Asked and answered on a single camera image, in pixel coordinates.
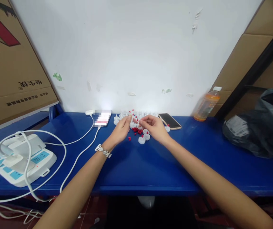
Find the white wall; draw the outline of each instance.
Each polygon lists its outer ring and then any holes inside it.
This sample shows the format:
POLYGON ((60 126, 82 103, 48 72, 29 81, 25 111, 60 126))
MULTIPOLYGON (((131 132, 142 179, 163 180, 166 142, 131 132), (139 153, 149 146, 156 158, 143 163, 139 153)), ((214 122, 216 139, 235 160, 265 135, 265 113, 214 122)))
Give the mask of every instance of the white wall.
POLYGON ((12 2, 65 111, 190 115, 261 0, 12 2), (52 77, 56 72, 62 81, 52 77))

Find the forearm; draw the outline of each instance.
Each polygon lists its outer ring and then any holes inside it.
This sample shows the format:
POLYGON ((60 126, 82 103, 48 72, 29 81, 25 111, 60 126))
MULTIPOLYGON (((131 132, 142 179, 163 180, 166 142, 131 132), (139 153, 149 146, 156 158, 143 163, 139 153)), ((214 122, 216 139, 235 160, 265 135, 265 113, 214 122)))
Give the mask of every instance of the forearm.
MULTIPOLYGON (((113 149, 113 146, 107 146, 106 143, 103 147, 109 148, 109 151, 113 149)), ((89 198, 106 159, 102 152, 97 151, 68 183, 34 228, 71 228, 89 198)))
POLYGON ((196 158, 173 139, 164 143, 186 171, 241 228, 273 229, 273 220, 232 183, 196 158))

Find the smartphone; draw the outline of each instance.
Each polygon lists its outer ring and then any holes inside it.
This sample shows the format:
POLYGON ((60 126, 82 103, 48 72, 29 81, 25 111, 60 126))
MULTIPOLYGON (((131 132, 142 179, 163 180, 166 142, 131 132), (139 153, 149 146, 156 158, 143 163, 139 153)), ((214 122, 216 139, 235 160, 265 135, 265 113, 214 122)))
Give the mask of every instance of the smartphone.
POLYGON ((163 122, 165 123, 166 126, 169 124, 171 130, 182 128, 181 125, 167 113, 159 114, 159 117, 163 119, 163 122))

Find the wristwatch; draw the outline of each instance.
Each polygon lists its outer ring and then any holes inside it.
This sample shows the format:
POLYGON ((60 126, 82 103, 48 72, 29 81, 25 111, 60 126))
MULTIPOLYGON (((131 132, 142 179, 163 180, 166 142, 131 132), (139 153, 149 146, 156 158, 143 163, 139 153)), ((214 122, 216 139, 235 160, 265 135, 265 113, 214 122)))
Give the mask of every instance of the wristwatch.
POLYGON ((109 151, 104 150, 104 149, 101 147, 101 144, 99 144, 99 145, 96 147, 95 151, 100 151, 100 152, 102 152, 103 155, 105 155, 107 158, 110 158, 110 157, 112 156, 112 153, 110 153, 109 151))

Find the black plastic bag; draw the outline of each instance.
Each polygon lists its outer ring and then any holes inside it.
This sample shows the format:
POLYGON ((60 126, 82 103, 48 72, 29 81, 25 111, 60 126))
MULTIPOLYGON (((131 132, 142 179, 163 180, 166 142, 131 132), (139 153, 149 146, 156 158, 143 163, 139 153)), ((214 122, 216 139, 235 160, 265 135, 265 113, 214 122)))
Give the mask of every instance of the black plastic bag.
POLYGON ((255 156, 273 158, 273 89, 260 96, 254 110, 225 122, 222 131, 232 144, 255 156))

